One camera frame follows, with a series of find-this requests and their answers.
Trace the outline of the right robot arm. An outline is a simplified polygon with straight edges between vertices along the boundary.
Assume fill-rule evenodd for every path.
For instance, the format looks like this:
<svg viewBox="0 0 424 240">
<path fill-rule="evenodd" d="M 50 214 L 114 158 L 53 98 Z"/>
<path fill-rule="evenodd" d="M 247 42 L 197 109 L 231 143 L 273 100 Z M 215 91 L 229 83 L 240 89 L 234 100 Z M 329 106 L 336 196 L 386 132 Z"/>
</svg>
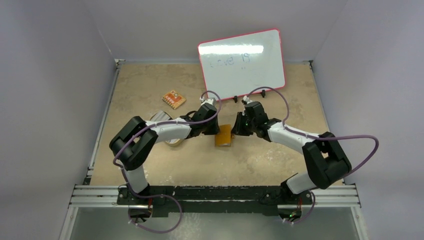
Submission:
<svg viewBox="0 0 424 240">
<path fill-rule="evenodd" d="M 301 193 L 327 189 L 352 170 L 352 165 L 331 132 L 308 134 L 290 128 L 277 118 L 268 118 L 258 101 L 243 101 L 244 111 L 238 112 L 232 134 L 256 135 L 270 143 L 281 144 L 303 155 L 306 171 L 296 173 L 281 183 L 280 196 L 288 204 Z"/>
</svg>

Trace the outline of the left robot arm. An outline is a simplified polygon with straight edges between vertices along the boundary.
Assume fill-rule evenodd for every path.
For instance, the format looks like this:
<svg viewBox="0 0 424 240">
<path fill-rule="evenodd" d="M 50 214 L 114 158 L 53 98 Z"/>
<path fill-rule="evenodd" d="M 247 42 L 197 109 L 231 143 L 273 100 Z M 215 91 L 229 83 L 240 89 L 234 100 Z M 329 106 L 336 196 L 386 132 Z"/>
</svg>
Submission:
<svg viewBox="0 0 424 240">
<path fill-rule="evenodd" d="M 113 163 L 121 168 L 131 188 L 129 197 L 138 205 L 149 199 L 149 183 L 144 163 L 154 145 L 170 140 L 186 140 L 201 134 L 219 133 L 218 110 L 212 103 L 202 103 L 192 116 L 182 115 L 167 121 L 145 121 L 134 116 L 110 141 Z"/>
</svg>

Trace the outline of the pink framed whiteboard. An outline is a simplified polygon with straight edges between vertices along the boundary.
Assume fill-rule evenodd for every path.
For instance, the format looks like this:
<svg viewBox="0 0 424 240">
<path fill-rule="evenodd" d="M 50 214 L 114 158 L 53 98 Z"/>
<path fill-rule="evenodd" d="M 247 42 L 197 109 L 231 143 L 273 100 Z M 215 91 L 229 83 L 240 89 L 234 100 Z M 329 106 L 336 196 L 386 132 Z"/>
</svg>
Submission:
<svg viewBox="0 0 424 240">
<path fill-rule="evenodd" d="M 201 42 L 197 46 L 205 88 L 222 100 L 286 85 L 277 28 Z"/>
</svg>

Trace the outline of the beige oval card tray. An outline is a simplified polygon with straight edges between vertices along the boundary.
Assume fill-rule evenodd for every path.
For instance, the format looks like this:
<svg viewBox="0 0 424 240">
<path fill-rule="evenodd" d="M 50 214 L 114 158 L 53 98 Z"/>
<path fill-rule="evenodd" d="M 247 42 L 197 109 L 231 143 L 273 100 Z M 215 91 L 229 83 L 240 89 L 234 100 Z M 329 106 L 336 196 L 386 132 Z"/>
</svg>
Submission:
<svg viewBox="0 0 424 240">
<path fill-rule="evenodd" d="M 179 145 L 180 145 L 183 141 L 184 141 L 184 139 L 176 138 L 176 139 L 170 139 L 170 140 L 165 141 L 165 144 L 167 144 L 167 145 L 168 145 L 168 146 L 170 146 L 170 147 L 177 147 L 177 146 L 179 146 Z"/>
</svg>

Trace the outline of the aluminium frame rails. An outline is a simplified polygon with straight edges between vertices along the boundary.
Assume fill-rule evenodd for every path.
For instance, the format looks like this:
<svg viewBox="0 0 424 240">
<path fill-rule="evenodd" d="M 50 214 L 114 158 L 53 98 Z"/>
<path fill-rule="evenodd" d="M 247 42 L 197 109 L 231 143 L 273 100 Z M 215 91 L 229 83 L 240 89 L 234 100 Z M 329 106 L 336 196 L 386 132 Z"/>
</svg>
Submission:
<svg viewBox="0 0 424 240">
<path fill-rule="evenodd" d="M 177 109 L 162 97 L 175 90 L 186 101 Z M 145 206 L 118 205 L 118 188 L 127 187 L 113 165 L 111 139 L 133 116 L 145 121 L 158 110 L 176 118 L 200 106 L 205 95 L 198 63 L 124 62 L 118 67 L 108 108 L 91 160 L 91 182 L 77 185 L 70 200 L 63 239 L 182 240 L 366 240 L 360 200 L 354 185 L 341 180 L 313 189 L 313 202 L 298 218 L 260 213 L 145 214 Z M 177 147 L 157 143 L 144 163 L 150 186 L 281 186 L 306 171 L 304 157 L 256 135 L 236 136 L 230 147 L 216 147 L 213 135 L 184 139 Z"/>
</svg>

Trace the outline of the yellow leather card holder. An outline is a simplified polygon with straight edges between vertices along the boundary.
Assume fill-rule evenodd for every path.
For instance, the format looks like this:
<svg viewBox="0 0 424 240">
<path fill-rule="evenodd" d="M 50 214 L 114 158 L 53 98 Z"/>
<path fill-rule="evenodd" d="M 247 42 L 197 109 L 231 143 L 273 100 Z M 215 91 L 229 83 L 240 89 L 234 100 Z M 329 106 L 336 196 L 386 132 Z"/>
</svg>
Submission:
<svg viewBox="0 0 424 240">
<path fill-rule="evenodd" d="M 230 147 L 232 139 L 232 126 L 230 124 L 219 125 L 219 133 L 215 135 L 214 145 L 216 147 Z"/>
</svg>

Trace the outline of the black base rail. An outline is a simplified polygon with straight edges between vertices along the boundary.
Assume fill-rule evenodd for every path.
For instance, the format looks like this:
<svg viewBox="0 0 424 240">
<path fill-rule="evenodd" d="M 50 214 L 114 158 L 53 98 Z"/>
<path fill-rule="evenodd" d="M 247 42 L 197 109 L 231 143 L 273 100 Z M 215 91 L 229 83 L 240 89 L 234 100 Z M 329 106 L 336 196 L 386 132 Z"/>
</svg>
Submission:
<svg viewBox="0 0 424 240">
<path fill-rule="evenodd" d="M 279 185 L 262 186 L 172 186 L 150 185 L 134 195 L 127 186 L 118 187 L 117 204 L 144 206 L 145 214 L 167 217 L 170 213 L 262 214 L 299 218 L 302 207 L 313 203 L 304 191 L 297 195 Z"/>
</svg>

